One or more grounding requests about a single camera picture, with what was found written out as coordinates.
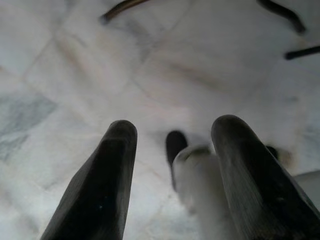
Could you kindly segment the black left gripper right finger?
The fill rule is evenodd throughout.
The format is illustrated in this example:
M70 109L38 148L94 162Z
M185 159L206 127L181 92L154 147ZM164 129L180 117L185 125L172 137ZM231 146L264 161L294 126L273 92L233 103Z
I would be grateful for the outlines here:
M241 118L211 128L227 203L243 240L317 240L320 212Z

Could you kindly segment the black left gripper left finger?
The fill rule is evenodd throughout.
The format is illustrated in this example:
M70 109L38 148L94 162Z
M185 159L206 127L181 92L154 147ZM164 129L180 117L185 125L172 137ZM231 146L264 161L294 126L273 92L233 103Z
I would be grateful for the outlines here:
M67 186L41 239L121 240L126 226L138 134L114 121Z

